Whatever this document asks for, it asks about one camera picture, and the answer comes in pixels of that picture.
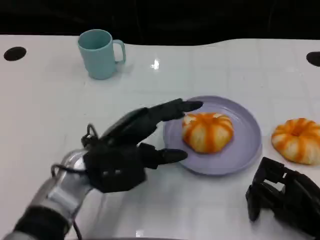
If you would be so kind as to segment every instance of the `mug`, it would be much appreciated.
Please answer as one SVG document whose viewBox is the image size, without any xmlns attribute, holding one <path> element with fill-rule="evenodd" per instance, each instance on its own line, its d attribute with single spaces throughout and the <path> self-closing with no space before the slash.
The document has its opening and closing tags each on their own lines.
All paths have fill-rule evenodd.
<svg viewBox="0 0 320 240">
<path fill-rule="evenodd" d="M 123 59 L 115 60 L 113 44 L 119 44 Z M 93 79 L 110 78 L 116 71 L 116 64 L 126 62 L 125 44 L 121 40 L 113 40 L 109 32 L 101 29 L 85 31 L 78 38 L 78 48 L 84 61 L 85 69 Z"/>
</svg>

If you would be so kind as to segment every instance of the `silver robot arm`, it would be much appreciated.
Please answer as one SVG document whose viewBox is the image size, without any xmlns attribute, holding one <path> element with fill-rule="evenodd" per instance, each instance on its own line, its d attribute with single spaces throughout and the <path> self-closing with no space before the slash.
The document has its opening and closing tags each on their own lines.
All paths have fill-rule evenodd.
<svg viewBox="0 0 320 240">
<path fill-rule="evenodd" d="M 85 149 L 74 150 L 63 158 L 61 164 L 84 170 L 83 155 L 86 152 Z M 40 187 L 13 232 L 4 240 L 64 239 L 92 189 L 85 174 L 59 170 Z"/>
<path fill-rule="evenodd" d="M 129 191 L 147 179 L 145 168 L 157 169 L 186 159 L 188 154 L 183 150 L 157 150 L 141 141 L 157 129 L 159 122 L 182 118 L 184 112 L 202 105 L 179 98 L 139 108 L 123 116 L 100 138 L 89 124 L 81 139 L 84 149 L 63 158 L 60 170 L 42 185 L 4 240 L 63 240 L 93 188 L 102 193 Z"/>
</svg>

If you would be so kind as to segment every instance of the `purple plate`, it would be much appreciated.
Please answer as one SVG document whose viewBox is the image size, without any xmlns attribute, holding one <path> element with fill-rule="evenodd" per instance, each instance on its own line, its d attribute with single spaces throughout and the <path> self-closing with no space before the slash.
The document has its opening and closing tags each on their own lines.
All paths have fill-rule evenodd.
<svg viewBox="0 0 320 240">
<path fill-rule="evenodd" d="M 193 113 L 220 113 L 229 116 L 234 128 L 233 139 L 212 154 L 196 153 L 182 139 L 182 119 L 165 124 L 163 135 L 166 148 L 181 149 L 188 158 L 181 164 L 205 175 L 235 173 L 253 164 L 262 153 L 261 130 L 252 114 L 240 104 L 219 96 L 197 96 L 190 101 L 202 101 L 203 106 Z"/>
</svg>

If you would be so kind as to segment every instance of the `pumpkin-shaped bun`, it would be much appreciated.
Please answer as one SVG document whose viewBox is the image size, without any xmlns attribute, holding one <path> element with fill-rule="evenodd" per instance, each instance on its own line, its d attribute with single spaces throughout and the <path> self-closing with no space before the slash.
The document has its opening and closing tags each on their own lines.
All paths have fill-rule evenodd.
<svg viewBox="0 0 320 240">
<path fill-rule="evenodd" d="M 279 125 L 272 134 L 273 147 L 287 160 L 299 164 L 320 164 L 320 125 L 298 118 Z"/>
<path fill-rule="evenodd" d="M 198 153 L 219 152 L 233 135 L 230 118 L 220 113 L 188 114 L 183 119 L 183 140 Z"/>
</svg>

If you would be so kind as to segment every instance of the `white table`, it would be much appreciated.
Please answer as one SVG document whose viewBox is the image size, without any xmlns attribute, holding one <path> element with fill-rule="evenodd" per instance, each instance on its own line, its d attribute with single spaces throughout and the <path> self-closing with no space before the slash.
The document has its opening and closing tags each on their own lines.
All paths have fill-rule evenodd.
<svg viewBox="0 0 320 240">
<path fill-rule="evenodd" d="M 0 236 L 13 228 L 50 176 L 51 164 L 81 147 L 87 123 L 94 123 L 102 133 L 132 109 L 179 97 L 219 95 L 242 104 L 260 124 L 263 155 L 320 185 L 319 167 L 284 161 L 270 143 L 275 126 L 288 119 L 320 122 L 320 68 L 306 61 L 307 53 L 320 50 L 320 41 L 127 44 L 127 63 L 121 73 L 95 81 L 87 75 L 76 40 L 74 36 L 0 36 L 2 54 L 15 46 L 27 49 L 21 60 L 0 58 Z M 120 50 L 115 51 L 119 57 Z M 146 142 L 160 149 L 164 143 L 159 128 Z M 148 181 L 132 191 L 108 195 L 93 191 L 77 222 L 85 237 L 306 239 L 275 221 L 270 211 L 263 211 L 258 223 L 251 225 L 245 193 L 258 165 L 259 161 L 225 177 L 196 176 L 179 164 L 162 166 L 148 171 Z"/>
</svg>

